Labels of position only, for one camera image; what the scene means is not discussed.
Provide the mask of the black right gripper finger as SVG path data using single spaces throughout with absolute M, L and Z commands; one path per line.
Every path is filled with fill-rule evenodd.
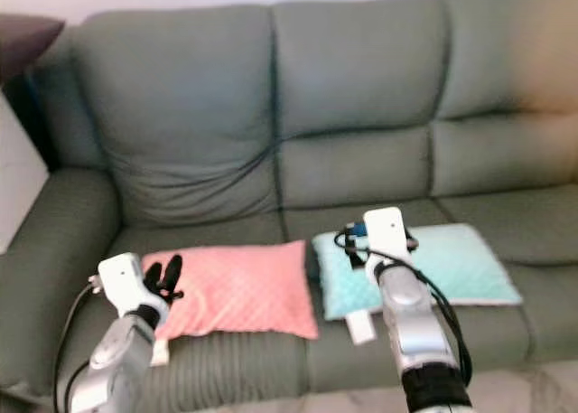
M 356 244 L 357 236 L 354 229 L 342 229 L 334 235 L 334 245 L 341 248 L 344 256 L 350 261 L 352 269 L 362 268 L 362 257 L 359 255 L 358 244 Z

